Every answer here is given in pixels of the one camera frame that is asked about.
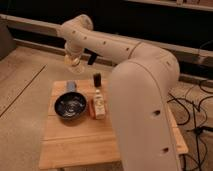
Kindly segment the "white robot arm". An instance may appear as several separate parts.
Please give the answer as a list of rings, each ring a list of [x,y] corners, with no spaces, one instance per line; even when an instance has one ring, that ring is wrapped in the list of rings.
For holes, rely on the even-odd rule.
[[[59,35],[69,57],[88,49],[117,64],[107,97],[124,171],[182,171],[167,107],[180,75],[176,57],[137,39],[97,32],[86,15],[64,22]]]

